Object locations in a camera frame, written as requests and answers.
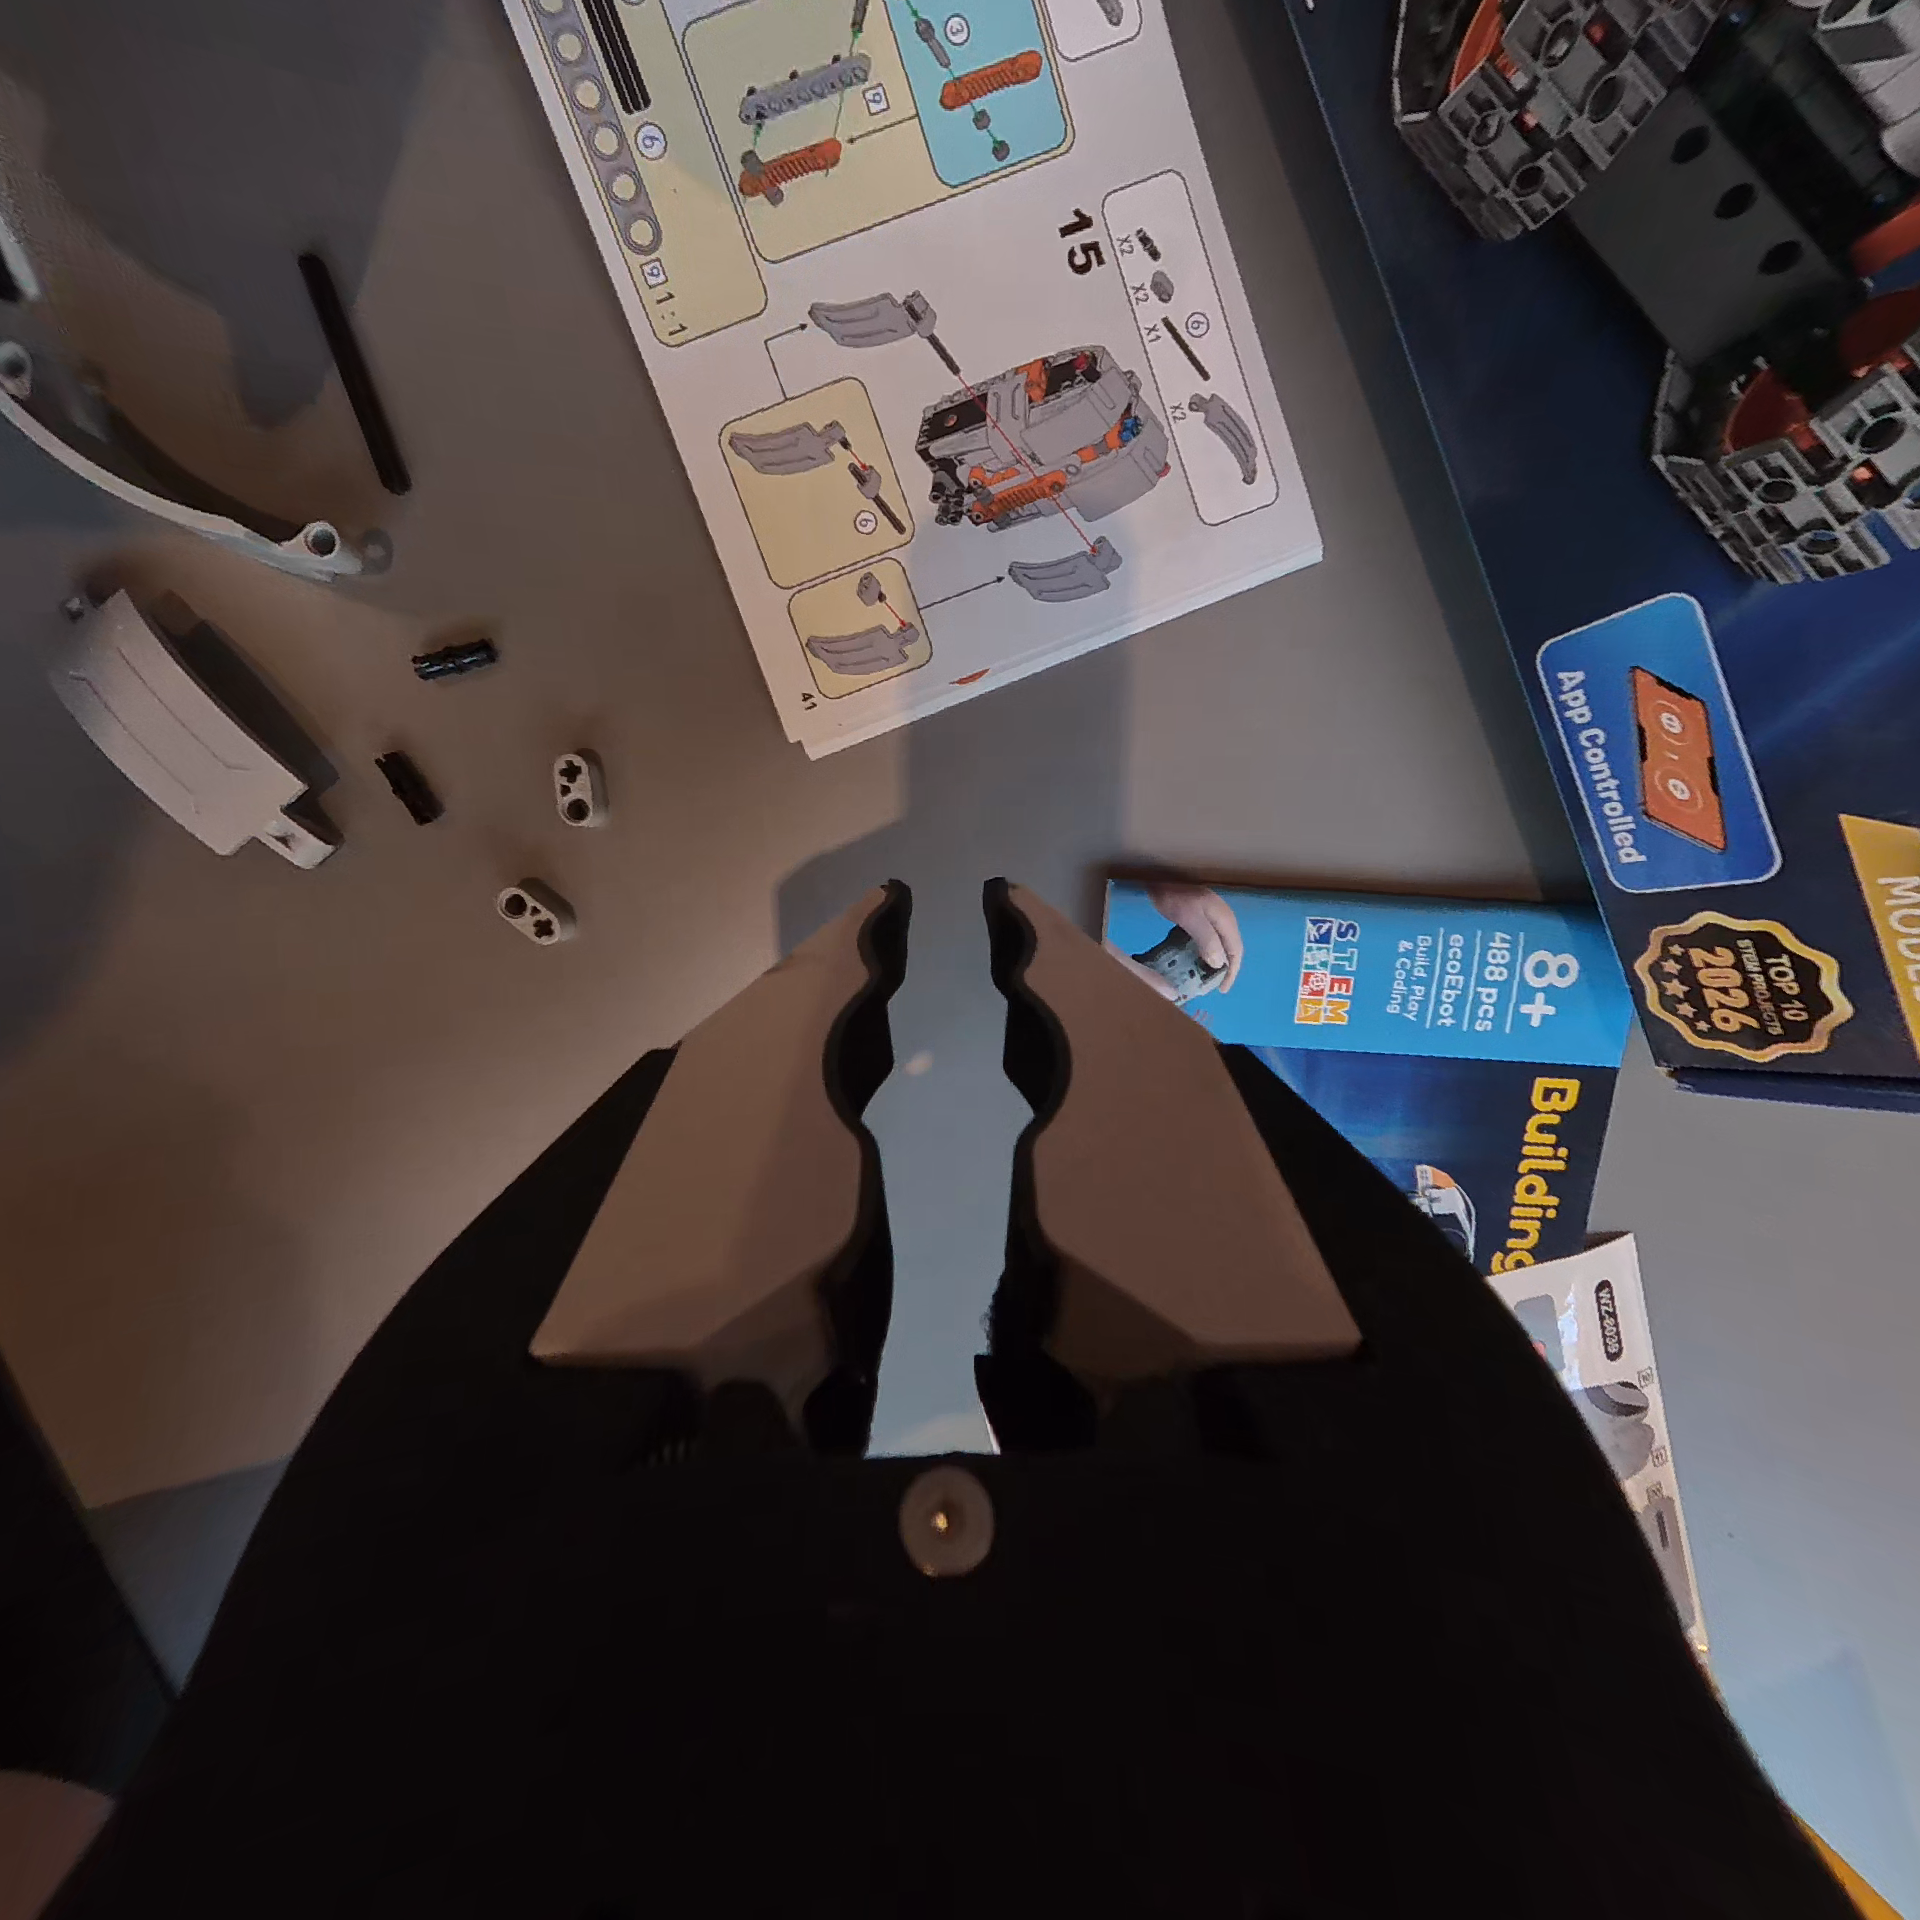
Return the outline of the grey curved fender piece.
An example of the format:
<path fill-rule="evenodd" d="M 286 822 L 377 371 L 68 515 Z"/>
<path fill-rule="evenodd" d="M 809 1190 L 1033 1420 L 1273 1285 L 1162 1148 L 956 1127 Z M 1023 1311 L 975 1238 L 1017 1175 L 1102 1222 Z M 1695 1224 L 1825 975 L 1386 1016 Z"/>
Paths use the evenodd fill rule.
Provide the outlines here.
<path fill-rule="evenodd" d="M 3 396 L 14 430 L 62 468 L 231 553 L 310 582 L 375 579 L 394 566 L 385 529 L 353 539 L 329 519 L 297 524 L 198 480 L 53 349 L 4 339 Z"/>
<path fill-rule="evenodd" d="M 225 857 L 250 841 L 305 870 L 331 857 L 340 833 L 314 798 L 326 769 L 206 619 L 171 595 L 63 611 L 55 695 L 146 800 Z"/>

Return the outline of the blue robot kit booklet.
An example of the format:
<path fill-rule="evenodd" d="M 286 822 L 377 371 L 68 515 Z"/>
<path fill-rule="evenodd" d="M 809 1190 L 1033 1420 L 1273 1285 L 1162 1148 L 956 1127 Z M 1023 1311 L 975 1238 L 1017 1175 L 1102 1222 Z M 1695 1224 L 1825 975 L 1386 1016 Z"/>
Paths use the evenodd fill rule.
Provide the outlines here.
<path fill-rule="evenodd" d="M 1114 879 L 1102 929 L 1482 1273 L 1585 1247 L 1630 1027 L 1590 910 Z"/>

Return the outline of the open instruction manual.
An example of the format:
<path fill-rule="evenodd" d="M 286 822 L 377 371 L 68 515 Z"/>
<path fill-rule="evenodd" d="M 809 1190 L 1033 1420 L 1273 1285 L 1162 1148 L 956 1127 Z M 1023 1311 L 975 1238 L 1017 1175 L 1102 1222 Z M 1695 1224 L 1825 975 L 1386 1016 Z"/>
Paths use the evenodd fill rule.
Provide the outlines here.
<path fill-rule="evenodd" d="M 502 8 L 809 757 L 1321 560 L 1163 4 Z"/>

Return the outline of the black axle rod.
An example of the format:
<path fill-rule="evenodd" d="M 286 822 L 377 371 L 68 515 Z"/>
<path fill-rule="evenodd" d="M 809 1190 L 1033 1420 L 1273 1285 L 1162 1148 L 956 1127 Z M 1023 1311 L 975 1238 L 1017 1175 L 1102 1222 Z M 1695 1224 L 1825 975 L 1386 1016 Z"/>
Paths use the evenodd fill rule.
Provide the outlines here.
<path fill-rule="evenodd" d="M 353 419 L 365 444 L 377 483 L 394 495 L 409 495 L 414 475 L 405 462 L 388 409 L 380 396 L 370 361 L 356 335 L 350 307 L 319 251 L 302 251 L 297 268 L 307 296 L 316 311 L 326 351 L 343 382 Z"/>

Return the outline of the clear plastic parts bag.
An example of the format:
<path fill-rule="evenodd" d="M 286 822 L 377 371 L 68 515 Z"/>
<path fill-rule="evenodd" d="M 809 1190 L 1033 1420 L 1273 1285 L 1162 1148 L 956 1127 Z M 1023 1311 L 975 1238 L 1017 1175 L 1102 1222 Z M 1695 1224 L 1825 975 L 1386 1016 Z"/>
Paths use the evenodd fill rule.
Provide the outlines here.
<path fill-rule="evenodd" d="M 1707 1663 L 1709 1637 L 1699 1611 L 1637 1238 L 1597 1236 L 1580 1255 L 1535 1263 L 1500 1255 L 1487 1285 L 1519 1318 L 1610 1457 L 1686 1639 Z"/>

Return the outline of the blue robot kit box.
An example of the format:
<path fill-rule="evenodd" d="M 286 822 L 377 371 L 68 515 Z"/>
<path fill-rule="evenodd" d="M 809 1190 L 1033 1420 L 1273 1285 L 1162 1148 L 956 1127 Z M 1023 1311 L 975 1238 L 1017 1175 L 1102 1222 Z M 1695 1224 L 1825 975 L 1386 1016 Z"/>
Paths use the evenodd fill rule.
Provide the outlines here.
<path fill-rule="evenodd" d="M 1287 16 L 1652 1056 L 1916 1112 L 1916 1 Z"/>

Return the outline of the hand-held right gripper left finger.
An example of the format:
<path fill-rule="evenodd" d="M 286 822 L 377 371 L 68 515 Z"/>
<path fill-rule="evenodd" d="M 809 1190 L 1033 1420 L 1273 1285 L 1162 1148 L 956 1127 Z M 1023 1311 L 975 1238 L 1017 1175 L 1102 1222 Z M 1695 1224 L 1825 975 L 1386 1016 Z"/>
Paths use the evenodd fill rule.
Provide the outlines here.
<path fill-rule="evenodd" d="M 684 1038 L 534 1358 L 759 1385 L 815 1452 L 868 1447 L 893 1245 L 863 1110 L 907 923 L 890 879 Z"/>

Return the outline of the grey desk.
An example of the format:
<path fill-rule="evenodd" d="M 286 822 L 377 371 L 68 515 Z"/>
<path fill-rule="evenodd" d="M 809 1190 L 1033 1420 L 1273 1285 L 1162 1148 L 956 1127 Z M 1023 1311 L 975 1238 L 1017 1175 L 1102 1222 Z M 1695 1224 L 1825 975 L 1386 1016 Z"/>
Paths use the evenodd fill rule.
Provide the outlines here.
<path fill-rule="evenodd" d="M 875 1100 L 902 1275 L 877 1443 L 979 1437 L 1023 1107 L 979 889 L 1107 870 L 1563 893 L 1500 637 L 1442 545 L 1283 23 L 1173 7 L 1326 539 L 1306 574 L 812 761 L 785 741 L 498 4 L 4 4 L 4 166 L 59 315 L 188 468 L 390 529 L 307 588 L 4 445 L 4 1358 L 173 1677 L 281 1461 L 442 1245 L 647 1047 L 862 889 L 914 891 Z M 297 255 L 401 452 L 367 459 Z M 63 605 L 177 597 L 326 769 L 314 870 L 218 854 L 62 707 Z M 491 637 L 422 683 L 411 656 Z M 443 800 L 418 824 L 375 757 Z M 563 822 L 594 752 L 609 824 Z M 495 893 L 578 921 L 538 947 Z"/>

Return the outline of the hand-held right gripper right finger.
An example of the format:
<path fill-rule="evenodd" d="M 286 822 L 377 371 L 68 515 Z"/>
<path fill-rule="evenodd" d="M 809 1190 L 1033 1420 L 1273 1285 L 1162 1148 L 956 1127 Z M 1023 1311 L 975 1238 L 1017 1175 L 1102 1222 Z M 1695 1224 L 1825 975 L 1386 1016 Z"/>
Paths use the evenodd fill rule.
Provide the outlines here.
<path fill-rule="evenodd" d="M 1004 1454 L 1117 1404 L 1359 1331 L 1207 1031 L 1043 899 L 983 887 L 1001 1065 L 1030 1118 L 975 1389 Z"/>

